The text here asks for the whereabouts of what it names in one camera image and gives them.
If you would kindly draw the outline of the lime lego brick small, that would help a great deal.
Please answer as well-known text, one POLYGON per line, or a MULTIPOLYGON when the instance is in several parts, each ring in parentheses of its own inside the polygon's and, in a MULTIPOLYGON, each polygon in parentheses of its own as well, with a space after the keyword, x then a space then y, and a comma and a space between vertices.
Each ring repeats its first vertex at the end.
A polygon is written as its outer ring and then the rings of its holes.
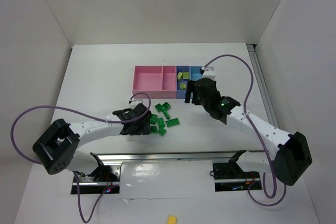
POLYGON ((179 87, 180 87, 181 90, 186 90, 187 89, 186 83, 180 83, 179 87))

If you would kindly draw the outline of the lime lego brick front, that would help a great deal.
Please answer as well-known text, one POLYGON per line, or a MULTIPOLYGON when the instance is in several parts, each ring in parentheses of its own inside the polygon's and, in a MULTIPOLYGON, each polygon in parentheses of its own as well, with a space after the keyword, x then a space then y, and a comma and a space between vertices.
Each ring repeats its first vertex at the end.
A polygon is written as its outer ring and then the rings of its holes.
POLYGON ((190 79, 190 73, 188 71, 182 72, 182 79, 183 80, 189 80, 190 79))

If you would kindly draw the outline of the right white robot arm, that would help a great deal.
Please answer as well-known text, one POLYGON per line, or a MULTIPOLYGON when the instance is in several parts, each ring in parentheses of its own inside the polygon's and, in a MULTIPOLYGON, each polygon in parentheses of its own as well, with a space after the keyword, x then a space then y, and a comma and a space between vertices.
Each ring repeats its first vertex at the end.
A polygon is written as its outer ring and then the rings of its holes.
POLYGON ((229 160, 232 173, 274 173, 287 186, 292 186, 312 164, 306 137, 300 132, 291 134, 274 127, 259 117, 244 111, 238 101, 220 94, 216 81, 201 78, 189 81, 185 103, 201 105, 215 120, 231 126, 253 140, 263 140, 266 151, 238 151, 229 160))

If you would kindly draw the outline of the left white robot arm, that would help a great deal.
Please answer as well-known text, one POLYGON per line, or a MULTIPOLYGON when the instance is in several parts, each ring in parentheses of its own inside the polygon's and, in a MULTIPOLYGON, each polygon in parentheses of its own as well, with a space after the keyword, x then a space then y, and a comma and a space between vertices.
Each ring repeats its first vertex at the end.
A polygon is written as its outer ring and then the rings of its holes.
POLYGON ((105 169, 102 160, 78 148, 109 136, 149 135, 151 115, 144 104, 138 103, 114 111, 102 121, 70 124, 58 119, 35 142, 33 151, 49 175, 69 170, 97 178, 105 169))

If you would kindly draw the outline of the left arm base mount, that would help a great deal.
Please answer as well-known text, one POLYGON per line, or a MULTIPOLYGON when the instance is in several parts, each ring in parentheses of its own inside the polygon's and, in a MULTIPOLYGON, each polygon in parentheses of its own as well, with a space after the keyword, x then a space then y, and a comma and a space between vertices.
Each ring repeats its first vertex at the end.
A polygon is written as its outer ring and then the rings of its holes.
POLYGON ((71 193, 118 194, 121 163, 104 163, 97 154, 76 151, 67 169, 74 172, 71 193))

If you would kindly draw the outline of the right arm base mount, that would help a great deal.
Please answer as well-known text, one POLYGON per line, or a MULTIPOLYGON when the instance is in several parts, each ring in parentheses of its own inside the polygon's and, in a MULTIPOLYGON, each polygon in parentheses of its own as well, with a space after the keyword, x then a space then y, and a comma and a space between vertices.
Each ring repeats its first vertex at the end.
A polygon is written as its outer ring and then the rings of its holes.
POLYGON ((238 151, 229 161, 213 163, 213 169, 209 175, 214 178, 215 191, 243 191, 261 190, 262 185, 258 172, 243 172, 237 165, 238 158, 246 151, 238 151))

